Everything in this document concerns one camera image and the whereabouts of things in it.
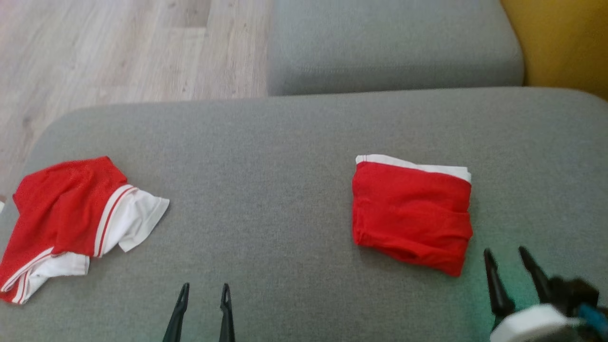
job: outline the floor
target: floor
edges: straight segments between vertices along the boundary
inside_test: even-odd
[[[271,0],[0,1],[0,198],[76,108],[266,95]]]

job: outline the gray sofa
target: gray sofa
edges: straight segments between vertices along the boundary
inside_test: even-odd
[[[517,86],[499,0],[276,0],[270,95]]]
[[[182,340],[218,338],[232,289],[238,341],[486,341],[482,251],[518,307],[537,302],[517,247],[548,274],[608,291],[608,103],[576,91],[477,88],[117,105],[69,114],[24,173],[108,155],[169,198],[141,246],[0,305],[6,341],[159,341],[191,283]],[[354,158],[469,167],[474,236],[460,278],[358,248]],[[0,248],[18,217],[0,215]]]

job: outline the red fabric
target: red fabric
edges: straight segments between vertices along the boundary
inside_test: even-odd
[[[473,235],[470,183],[443,173],[360,162],[353,195],[357,245],[460,275]]]
[[[126,177],[107,157],[62,162],[26,176],[13,195],[19,210],[0,263],[0,287],[20,268],[52,248],[52,255],[94,255],[95,235],[110,196]],[[17,285],[1,292],[10,302]]]

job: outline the clothing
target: clothing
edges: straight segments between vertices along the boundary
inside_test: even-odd
[[[25,303],[50,277],[86,275],[90,257],[143,242],[169,200],[127,183],[107,157],[26,176],[13,195],[19,219],[0,262],[0,298]]]
[[[356,161],[354,242],[459,276],[472,237],[468,170],[384,155],[358,156]]]

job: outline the gray cushion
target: gray cushion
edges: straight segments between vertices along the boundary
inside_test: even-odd
[[[499,0],[276,0],[272,95],[521,85]]]
[[[25,173],[108,155],[171,205],[140,246],[0,304],[9,341],[158,341],[184,282],[183,341],[483,341],[482,252],[518,306],[537,302],[517,247],[608,291],[608,103],[574,91],[448,89],[90,108],[54,123]],[[460,278],[358,248],[360,153],[468,166],[474,237]],[[0,248],[18,217],[0,215]]]

